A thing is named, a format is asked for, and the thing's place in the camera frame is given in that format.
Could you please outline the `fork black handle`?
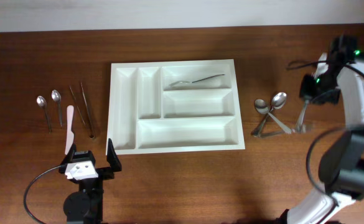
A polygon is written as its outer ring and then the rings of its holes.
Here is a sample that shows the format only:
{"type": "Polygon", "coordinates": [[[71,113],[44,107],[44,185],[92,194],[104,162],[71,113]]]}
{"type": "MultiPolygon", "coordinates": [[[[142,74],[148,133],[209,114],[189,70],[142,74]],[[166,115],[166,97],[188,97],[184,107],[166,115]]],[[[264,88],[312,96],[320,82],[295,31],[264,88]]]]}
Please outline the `fork black handle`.
{"type": "Polygon", "coordinates": [[[202,82],[202,81],[205,81],[205,80],[209,80],[209,79],[216,78],[216,77],[222,77],[222,76],[225,76],[225,74],[212,75],[210,77],[205,77],[205,78],[202,78],[202,79],[199,79],[199,80],[196,80],[196,81],[185,81],[185,80],[181,80],[181,81],[177,81],[177,82],[171,83],[169,85],[169,87],[173,87],[173,86],[176,86],[176,85],[179,85],[179,84],[193,84],[193,83],[202,82]]]}

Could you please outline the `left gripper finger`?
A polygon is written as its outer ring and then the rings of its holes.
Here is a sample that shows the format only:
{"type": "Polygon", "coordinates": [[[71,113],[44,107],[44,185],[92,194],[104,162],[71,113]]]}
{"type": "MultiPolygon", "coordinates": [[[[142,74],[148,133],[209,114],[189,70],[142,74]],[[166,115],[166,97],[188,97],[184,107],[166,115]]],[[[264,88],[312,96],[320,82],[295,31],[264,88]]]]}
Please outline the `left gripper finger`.
{"type": "Polygon", "coordinates": [[[120,172],[122,171],[122,165],[119,161],[119,158],[115,152],[113,142],[111,138],[108,138],[107,142],[107,150],[106,150],[106,160],[109,163],[111,170],[113,172],[120,172]]]}
{"type": "Polygon", "coordinates": [[[73,156],[75,154],[75,152],[77,151],[77,146],[75,143],[73,143],[69,149],[69,151],[67,152],[67,154],[65,155],[63,161],[60,163],[61,166],[63,165],[67,165],[68,163],[71,163],[73,160],[73,156]]]}

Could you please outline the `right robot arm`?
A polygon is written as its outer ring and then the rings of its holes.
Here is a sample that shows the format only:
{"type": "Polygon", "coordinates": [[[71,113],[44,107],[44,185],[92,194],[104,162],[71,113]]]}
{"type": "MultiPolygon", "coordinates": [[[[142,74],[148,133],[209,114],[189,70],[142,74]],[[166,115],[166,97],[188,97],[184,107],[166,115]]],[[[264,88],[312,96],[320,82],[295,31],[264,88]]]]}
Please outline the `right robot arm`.
{"type": "Polygon", "coordinates": [[[306,172],[314,188],[299,205],[285,210],[276,223],[330,223],[341,209],[364,199],[364,52],[358,48],[356,37],[341,35],[317,61],[292,61],[287,69],[308,66],[317,69],[304,76],[300,98],[314,105],[342,100],[345,126],[327,130],[311,143],[306,172]],[[336,132],[341,136],[322,155],[317,183],[310,171],[312,151],[322,138],[336,132]]]}

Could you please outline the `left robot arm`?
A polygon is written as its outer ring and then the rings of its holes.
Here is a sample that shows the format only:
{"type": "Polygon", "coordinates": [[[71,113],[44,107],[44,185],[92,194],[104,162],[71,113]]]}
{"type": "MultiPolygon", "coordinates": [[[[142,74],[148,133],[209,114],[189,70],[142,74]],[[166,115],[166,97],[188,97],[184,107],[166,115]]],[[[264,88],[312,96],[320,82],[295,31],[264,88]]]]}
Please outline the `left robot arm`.
{"type": "Polygon", "coordinates": [[[114,179],[114,173],[122,171],[122,165],[108,139],[106,160],[108,167],[95,167],[91,151],[77,151],[72,144],[60,163],[59,172],[78,185],[78,191],[70,194],[63,203],[67,223],[101,223],[103,221],[103,182],[114,179]]]}

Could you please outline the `metal tweezers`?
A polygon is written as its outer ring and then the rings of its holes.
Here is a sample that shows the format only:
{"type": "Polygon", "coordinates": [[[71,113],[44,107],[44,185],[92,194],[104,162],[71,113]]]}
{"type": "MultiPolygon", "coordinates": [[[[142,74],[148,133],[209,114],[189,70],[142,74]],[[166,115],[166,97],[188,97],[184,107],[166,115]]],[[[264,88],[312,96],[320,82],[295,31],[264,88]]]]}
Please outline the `metal tweezers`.
{"type": "Polygon", "coordinates": [[[82,124],[84,125],[84,127],[89,130],[89,135],[88,135],[89,138],[90,139],[95,139],[96,138],[96,133],[95,133],[93,120],[92,120],[92,116],[91,116],[91,109],[90,109],[89,104],[88,104],[88,98],[87,98],[87,95],[85,93],[82,81],[80,81],[79,84],[80,84],[80,90],[81,90],[81,94],[82,94],[83,105],[85,107],[85,115],[83,115],[83,113],[82,113],[82,111],[81,111],[81,109],[79,107],[80,104],[79,104],[79,101],[77,100],[77,97],[76,97],[76,95],[75,95],[75,93],[74,93],[74,91],[72,89],[72,86],[69,85],[68,87],[69,87],[69,90],[70,90],[74,105],[76,106],[78,114],[80,116],[80,120],[81,120],[82,124]]]}

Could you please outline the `large spoon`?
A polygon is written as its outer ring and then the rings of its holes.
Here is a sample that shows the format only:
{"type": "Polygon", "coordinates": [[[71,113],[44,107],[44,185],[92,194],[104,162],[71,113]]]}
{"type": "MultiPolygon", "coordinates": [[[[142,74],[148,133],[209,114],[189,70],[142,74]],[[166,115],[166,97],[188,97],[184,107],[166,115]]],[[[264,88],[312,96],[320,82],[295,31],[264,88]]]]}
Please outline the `large spoon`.
{"type": "MultiPolygon", "coordinates": [[[[275,94],[275,95],[273,96],[272,100],[271,100],[271,103],[270,103],[270,104],[268,104],[268,105],[269,105],[269,107],[270,107],[270,112],[271,112],[273,109],[276,109],[276,110],[277,110],[277,109],[282,108],[282,107],[285,105],[286,100],[287,100],[287,95],[286,95],[286,93],[285,93],[285,92],[279,92],[279,93],[275,94]]],[[[252,135],[252,136],[256,136],[256,137],[257,137],[257,134],[254,134],[254,132],[253,132],[253,131],[251,132],[251,135],[252,135]]]]}
{"type": "Polygon", "coordinates": [[[265,125],[265,122],[267,120],[268,117],[272,118],[277,124],[278,126],[287,134],[291,134],[292,133],[292,129],[287,127],[283,122],[281,122],[280,120],[277,119],[277,117],[275,117],[275,115],[273,115],[270,112],[270,107],[267,104],[267,102],[265,102],[262,99],[256,99],[254,101],[254,107],[256,109],[256,111],[260,114],[264,114],[264,118],[262,120],[262,122],[260,122],[260,124],[258,125],[258,127],[253,131],[254,134],[259,134],[262,132],[262,129],[265,125]]]}

